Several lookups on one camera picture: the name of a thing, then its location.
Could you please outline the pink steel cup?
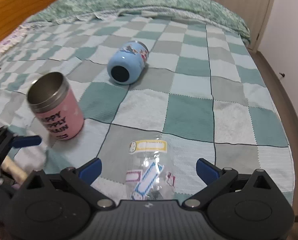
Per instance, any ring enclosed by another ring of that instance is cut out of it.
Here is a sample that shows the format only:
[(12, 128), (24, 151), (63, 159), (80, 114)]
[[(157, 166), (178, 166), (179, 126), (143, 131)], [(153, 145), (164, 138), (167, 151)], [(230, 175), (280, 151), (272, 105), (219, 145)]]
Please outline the pink steel cup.
[(58, 140), (75, 137), (84, 125), (78, 101), (60, 72), (37, 79), (28, 90), (27, 101), (35, 117)]

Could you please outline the clear plastic sticker cup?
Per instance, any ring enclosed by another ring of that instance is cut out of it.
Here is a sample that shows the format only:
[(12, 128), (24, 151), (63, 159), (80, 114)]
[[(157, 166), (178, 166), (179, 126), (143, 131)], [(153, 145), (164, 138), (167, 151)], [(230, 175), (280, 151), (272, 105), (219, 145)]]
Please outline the clear plastic sticker cup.
[(132, 141), (125, 181), (128, 198), (173, 199), (176, 180), (173, 168), (173, 157), (169, 154), (167, 141), (159, 138)]

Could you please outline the light blue cup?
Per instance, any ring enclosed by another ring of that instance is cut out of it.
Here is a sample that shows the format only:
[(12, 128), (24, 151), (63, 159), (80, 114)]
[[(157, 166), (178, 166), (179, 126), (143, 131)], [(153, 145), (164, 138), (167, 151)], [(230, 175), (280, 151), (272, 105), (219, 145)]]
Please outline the light blue cup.
[(140, 41), (124, 44), (109, 60), (107, 72), (111, 80), (120, 85), (135, 83), (146, 67), (149, 50)]

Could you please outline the checkered green bed sheet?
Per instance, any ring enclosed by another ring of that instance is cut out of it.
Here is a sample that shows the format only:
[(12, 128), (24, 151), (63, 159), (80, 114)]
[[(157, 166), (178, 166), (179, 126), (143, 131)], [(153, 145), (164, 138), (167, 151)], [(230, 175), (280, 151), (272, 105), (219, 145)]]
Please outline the checkered green bed sheet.
[[(107, 64), (129, 41), (145, 44), (149, 56), (138, 80), (120, 85)], [(84, 114), (83, 129), (68, 141), (52, 139), (26, 100), (49, 72), (66, 76)], [(37, 147), (10, 152), (26, 171), (57, 173), (100, 158), (94, 187), (116, 201), (127, 198), (129, 144), (157, 138), (169, 144), (179, 200), (205, 186), (199, 158), (245, 174), (262, 168), (293, 199), (291, 148), (270, 93), (240, 36), (213, 25), (135, 15), (33, 25), (0, 59), (4, 125), (42, 137)]]

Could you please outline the purple frilled pillow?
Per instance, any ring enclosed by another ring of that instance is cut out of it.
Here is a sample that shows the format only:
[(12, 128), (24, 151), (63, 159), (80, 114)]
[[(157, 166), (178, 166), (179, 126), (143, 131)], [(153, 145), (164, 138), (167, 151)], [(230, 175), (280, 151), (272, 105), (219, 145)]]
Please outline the purple frilled pillow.
[(30, 24), (21, 24), (11, 34), (0, 41), (0, 57), (10, 48), (20, 43), (27, 36), (29, 29), (31, 29)]

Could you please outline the green floral duvet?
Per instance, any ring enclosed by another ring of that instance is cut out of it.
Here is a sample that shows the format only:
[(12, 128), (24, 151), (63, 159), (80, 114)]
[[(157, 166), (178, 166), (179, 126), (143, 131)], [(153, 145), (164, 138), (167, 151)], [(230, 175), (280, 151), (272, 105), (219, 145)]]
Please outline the green floral duvet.
[(212, 0), (57, 0), (26, 22), (64, 24), (94, 18), (107, 20), (122, 14), (204, 22), (236, 33), (245, 44), (251, 44), (250, 30), (244, 20)]

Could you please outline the light wooden door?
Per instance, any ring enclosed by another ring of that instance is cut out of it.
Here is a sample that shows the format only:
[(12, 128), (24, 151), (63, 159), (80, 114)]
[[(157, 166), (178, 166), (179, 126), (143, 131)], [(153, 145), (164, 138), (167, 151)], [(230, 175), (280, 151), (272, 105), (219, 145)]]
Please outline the light wooden door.
[(213, 0), (242, 17), (251, 34), (248, 48), (257, 51), (263, 37), (274, 0)]

